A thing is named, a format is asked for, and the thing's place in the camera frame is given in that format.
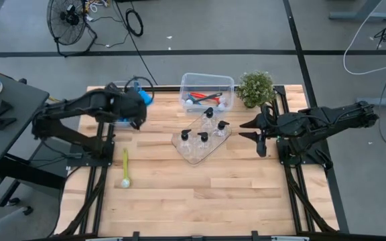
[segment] black desk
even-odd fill
[[[31,122],[35,111],[43,105],[49,94],[1,75],[0,81],[3,83],[3,90],[0,93],[0,104],[2,100],[5,100],[14,107],[13,110],[9,110],[1,117],[15,117],[17,119],[3,131],[0,131],[1,160]]]
[[[2,75],[0,75],[0,81],[3,84],[0,104],[4,100],[14,107],[0,117],[17,119],[0,131],[0,183],[4,177],[13,177],[48,187],[60,188],[64,180],[63,177],[30,167],[27,165],[28,161],[7,154],[17,138],[30,124],[36,110],[45,103],[49,94]]]

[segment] gray floor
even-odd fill
[[[344,50],[360,23],[328,20],[329,11],[357,9],[364,1],[291,0],[293,15],[304,50]],[[55,52],[56,46],[46,24],[45,0],[6,0],[0,11],[0,52]],[[120,4],[122,11],[129,4]],[[160,0],[135,2],[143,18],[145,33],[135,39],[140,50],[215,50],[266,49],[294,50],[290,28],[280,0]],[[386,11],[386,1],[378,11]],[[99,9],[98,16],[116,16],[112,8]],[[366,24],[353,50],[374,50],[371,40],[385,23]],[[92,26],[99,42],[113,44],[126,31],[119,23],[103,19]],[[63,50],[82,50],[90,37]],[[107,49],[134,50],[131,40]],[[201,55],[145,56],[160,84],[179,84],[186,72],[221,74],[238,81],[243,72],[266,70],[275,84],[303,84],[297,56],[275,55]],[[349,56],[348,67],[365,71],[386,66],[386,56]],[[386,70],[366,76],[352,76],[342,65],[342,56],[306,56],[310,77],[319,105],[336,107],[352,104],[356,97],[379,97]],[[126,80],[133,75],[148,76],[137,56],[77,58],[0,58],[0,71],[14,78],[27,78],[29,84],[48,91],[56,98],[74,98],[87,86]],[[381,113],[386,136],[386,108]],[[78,118],[66,120],[76,128]],[[21,136],[11,152],[28,158],[38,145],[30,129]],[[328,140],[334,161],[342,202],[351,233],[386,235],[386,146],[377,127],[348,130]],[[0,188],[0,195],[7,184]],[[48,196],[22,186],[15,194],[24,204],[37,207],[36,214],[25,217],[28,224],[13,224],[7,230],[10,240],[45,236],[51,230],[57,210],[55,195]],[[0,216],[9,213],[0,209]]]

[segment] clear plastic bin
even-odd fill
[[[224,97],[225,104],[218,106],[218,102],[215,100],[201,101],[201,105],[188,104],[186,100],[190,98],[188,94],[191,92],[206,96],[222,92],[221,97]],[[222,114],[232,109],[234,97],[235,81],[229,76],[195,73],[186,73],[182,76],[179,101],[186,112],[203,114],[207,108],[213,107],[216,114]]]

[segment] fan grille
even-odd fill
[[[68,14],[69,6],[74,6],[73,14]],[[68,16],[74,21],[67,21]],[[47,6],[47,25],[52,36],[59,44],[75,44],[83,35],[84,22],[83,0],[50,0]]]

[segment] white ball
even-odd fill
[[[221,96],[219,100],[220,100],[220,103],[223,103],[223,104],[226,102],[226,98],[224,96]]]
[[[128,188],[129,186],[131,185],[131,180],[129,179],[124,179],[122,182],[121,182],[121,187],[122,188]]]

